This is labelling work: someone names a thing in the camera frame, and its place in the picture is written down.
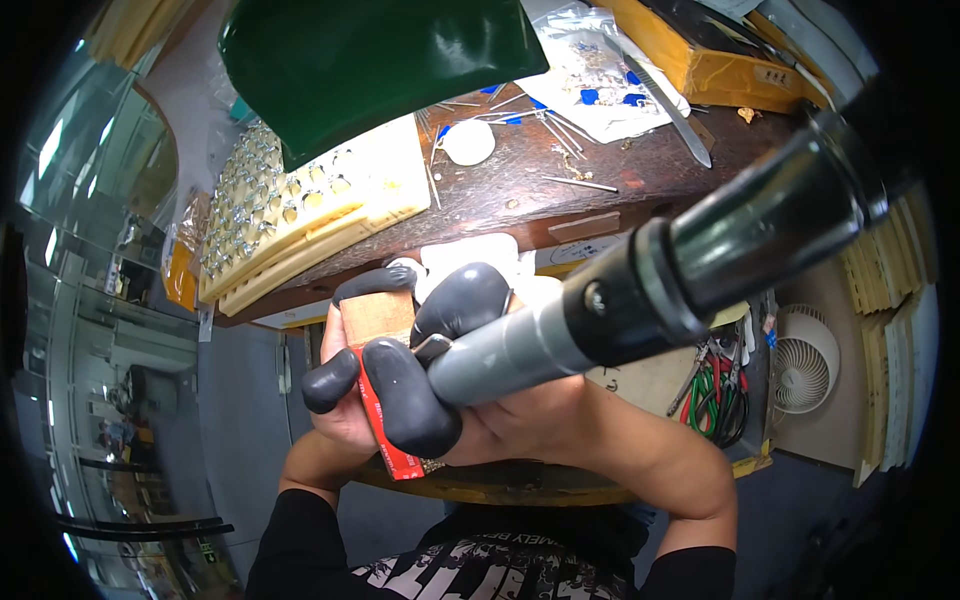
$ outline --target forearm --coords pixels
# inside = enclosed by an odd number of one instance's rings
[[[322,497],[335,511],[340,489],[370,457],[370,454],[347,449],[312,429],[287,453],[279,490],[307,490]]]
[[[569,462],[619,483],[676,519],[718,520],[735,542],[736,488],[730,462],[684,425],[587,384],[583,451]]]

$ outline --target jeweler's workbench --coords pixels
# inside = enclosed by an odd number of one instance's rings
[[[520,93],[509,84],[497,101]],[[475,107],[455,107],[449,112],[431,107],[430,138],[436,129],[453,121],[490,111],[489,95],[474,92],[459,97]],[[497,110],[531,108],[527,97]],[[731,180],[764,153],[778,148],[788,137],[788,119],[764,113],[747,124],[735,108],[711,107],[694,112],[715,139],[710,155],[713,168],[697,162],[674,127],[659,127],[628,143],[598,145],[583,142],[586,160],[571,159],[570,166],[593,173],[591,181],[616,187],[619,193],[587,189],[543,180],[542,176],[573,178],[564,168],[564,156],[554,152],[557,139],[535,118],[520,125],[494,126],[493,154],[472,167],[451,162],[437,151],[432,166],[441,208],[434,201],[421,214],[379,231],[334,254],[279,285],[232,317],[217,314],[218,326],[233,326],[297,306],[325,300],[341,282],[385,259],[428,244],[506,231],[522,251],[549,248],[577,239],[623,231],[654,216],[677,215]],[[420,131],[420,148],[429,161],[432,141]],[[602,217],[578,223],[590,217]]]

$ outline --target office floor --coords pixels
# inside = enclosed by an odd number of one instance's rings
[[[178,424],[161,425],[157,440],[175,500],[202,516],[213,510],[236,528],[225,542],[244,582],[273,508],[290,440],[310,427],[298,384],[305,371],[302,341],[288,338],[295,384],[286,397],[276,384],[276,344],[274,333],[255,327],[214,329],[212,342],[200,344],[196,402],[181,401]],[[181,390],[192,396],[189,389]],[[175,443],[164,444],[164,436]],[[200,460],[206,481],[199,465],[187,467]],[[846,472],[783,454],[775,454],[771,467],[738,480],[735,597],[758,598],[783,581],[812,528],[832,526],[841,518],[856,520],[876,501],[883,483],[874,475],[854,490]],[[397,514],[405,517],[397,519]],[[443,514],[439,500],[349,484],[339,512],[348,560],[364,564],[409,549]],[[638,583],[649,570],[665,524],[658,515],[650,542],[635,559]]]

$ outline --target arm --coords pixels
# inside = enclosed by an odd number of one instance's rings
[[[370,452],[355,450],[324,437],[316,429],[311,430],[287,453],[279,492],[305,490],[326,500],[336,511],[340,489],[371,456]]]
[[[736,549],[730,462],[684,425],[643,411],[587,382],[577,439],[556,460],[609,477],[670,513],[658,557],[696,546]]]

